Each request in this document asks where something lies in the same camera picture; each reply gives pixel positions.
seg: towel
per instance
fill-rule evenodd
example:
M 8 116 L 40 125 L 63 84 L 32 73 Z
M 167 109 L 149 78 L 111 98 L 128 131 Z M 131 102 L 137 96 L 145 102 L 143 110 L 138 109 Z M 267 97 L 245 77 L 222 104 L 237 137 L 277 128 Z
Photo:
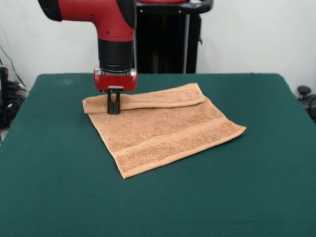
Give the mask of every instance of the towel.
M 83 100 L 87 114 L 123 177 L 158 168 L 244 133 L 203 95 L 197 83 L 143 94 L 121 94 L 119 115 L 107 96 Z

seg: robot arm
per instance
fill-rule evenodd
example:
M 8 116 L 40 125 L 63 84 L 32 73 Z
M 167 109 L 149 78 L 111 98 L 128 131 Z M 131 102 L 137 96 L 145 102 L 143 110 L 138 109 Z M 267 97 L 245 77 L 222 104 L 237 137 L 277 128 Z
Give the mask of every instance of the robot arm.
M 116 93 L 108 113 L 119 113 L 120 91 L 134 90 L 137 73 L 132 69 L 136 27 L 135 0 L 39 0 L 45 15 L 54 21 L 92 22 L 98 34 L 100 67 L 94 70 L 96 88 Z

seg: handle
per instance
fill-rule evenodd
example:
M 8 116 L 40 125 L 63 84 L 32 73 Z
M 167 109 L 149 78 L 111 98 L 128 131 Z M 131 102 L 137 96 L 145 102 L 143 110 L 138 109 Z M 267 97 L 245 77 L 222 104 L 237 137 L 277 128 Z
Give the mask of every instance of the handle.
M 141 14 L 187 15 L 202 14 L 213 8 L 214 0 L 201 0 L 197 3 L 160 4 L 137 2 L 137 12 Z

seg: green table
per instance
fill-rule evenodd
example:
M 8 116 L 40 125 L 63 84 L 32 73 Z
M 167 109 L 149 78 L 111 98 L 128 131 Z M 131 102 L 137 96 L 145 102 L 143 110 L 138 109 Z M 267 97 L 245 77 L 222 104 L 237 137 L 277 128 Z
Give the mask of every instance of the green table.
M 284 79 L 140 75 L 136 93 L 190 82 L 247 131 L 123 180 L 83 114 L 92 75 L 40 76 L 0 147 L 0 236 L 315 237 L 316 127 Z

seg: black knob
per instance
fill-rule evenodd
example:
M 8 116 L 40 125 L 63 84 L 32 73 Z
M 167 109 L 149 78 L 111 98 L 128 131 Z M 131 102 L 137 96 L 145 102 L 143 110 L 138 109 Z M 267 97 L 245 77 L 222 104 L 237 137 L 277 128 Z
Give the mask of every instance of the black knob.
M 303 96 L 308 95 L 312 91 L 309 87 L 304 86 L 304 85 L 299 86 L 297 89 L 298 89 L 298 92 Z

